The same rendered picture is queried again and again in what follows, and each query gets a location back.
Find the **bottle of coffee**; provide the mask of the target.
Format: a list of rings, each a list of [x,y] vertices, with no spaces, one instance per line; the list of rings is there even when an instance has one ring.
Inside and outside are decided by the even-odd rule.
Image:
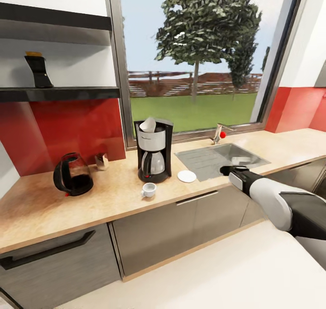
[[[53,88],[49,78],[46,59],[40,52],[26,52],[25,59],[32,70],[35,88]]]

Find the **coffee cup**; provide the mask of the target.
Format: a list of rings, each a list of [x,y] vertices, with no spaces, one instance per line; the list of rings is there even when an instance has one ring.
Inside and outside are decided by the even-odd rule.
[[[153,197],[156,192],[156,185],[154,183],[146,183],[141,192],[142,197]]]

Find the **electric kettle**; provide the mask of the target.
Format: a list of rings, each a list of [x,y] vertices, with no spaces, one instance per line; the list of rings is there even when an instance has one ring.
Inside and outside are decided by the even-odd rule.
[[[57,189],[69,193],[70,196],[85,194],[94,185],[86,161],[75,152],[62,157],[54,170],[53,182]]]

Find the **paper coffee filter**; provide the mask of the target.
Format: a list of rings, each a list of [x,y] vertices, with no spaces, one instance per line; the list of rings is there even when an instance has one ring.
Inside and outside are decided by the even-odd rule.
[[[154,133],[155,128],[156,128],[156,122],[153,117],[148,117],[146,121],[144,121],[141,125],[140,128],[145,132],[145,133]]]

